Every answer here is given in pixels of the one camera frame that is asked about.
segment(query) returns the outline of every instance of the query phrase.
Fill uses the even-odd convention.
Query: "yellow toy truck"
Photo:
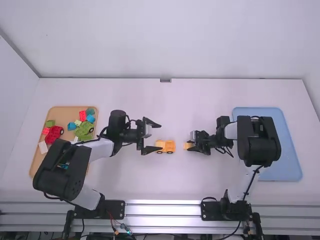
[[[156,151],[157,154],[167,153],[173,154],[176,151],[176,143],[173,140],[157,140],[155,142],[156,147],[161,147],[162,150]]]

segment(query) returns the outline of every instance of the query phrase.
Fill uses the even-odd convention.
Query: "red lego brick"
[[[49,131],[50,131],[50,128],[45,127],[45,128],[42,130],[42,134],[47,135],[47,134],[49,133]]]
[[[80,111],[79,116],[80,116],[80,121],[84,122],[87,118],[86,111]]]

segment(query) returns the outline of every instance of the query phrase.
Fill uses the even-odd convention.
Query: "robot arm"
[[[98,209],[105,196],[84,184],[89,163],[116,155],[123,143],[136,143],[141,155],[162,149],[144,146],[144,139],[152,135],[151,129],[161,125],[146,117],[128,122],[126,118],[129,117],[124,111],[112,111],[109,125],[94,140],[71,144],[58,138],[38,168],[33,178],[33,188],[42,191],[49,199],[60,199],[88,210]],[[135,122],[135,129],[131,129],[131,122]]]
[[[272,117],[268,116],[238,116],[236,122],[230,122],[228,116],[221,116],[216,120],[216,133],[209,135],[204,130],[192,131],[189,143],[194,146],[188,151],[211,155],[211,149],[222,154],[229,154],[234,141],[237,142],[238,156],[246,169],[246,174],[230,189],[227,189],[223,198],[217,203],[218,210],[215,218],[225,220],[245,221],[249,219],[251,209],[245,201],[258,175],[264,168],[270,167],[281,155],[281,145]]]

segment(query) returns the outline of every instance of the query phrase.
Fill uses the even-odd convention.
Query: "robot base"
[[[103,200],[95,210],[76,206],[74,209],[74,219],[110,219],[122,220],[125,217],[125,201]]]
[[[251,205],[246,201],[229,203],[225,208],[223,201],[203,201],[201,203],[201,219],[203,221],[250,221]]]

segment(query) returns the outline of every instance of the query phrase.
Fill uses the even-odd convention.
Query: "toy car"
[[[173,154],[176,151],[176,143],[175,141],[168,140],[157,140],[155,142],[156,147],[161,147],[162,150],[156,151],[157,154],[167,153],[167,154]]]
[[[83,121],[79,128],[77,128],[75,131],[74,131],[74,134],[77,136],[77,137],[80,137],[80,136],[83,136],[83,135],[87,135],[88,133],[92,133],[95,129],[95,126],[88,122],[88,121]]]
[[[49,129],[49,133],[45,136],[44,141],[46,144],[53,144],[54,141],[62,134],[64,134],[64,128],[62,126],[52,126]]]

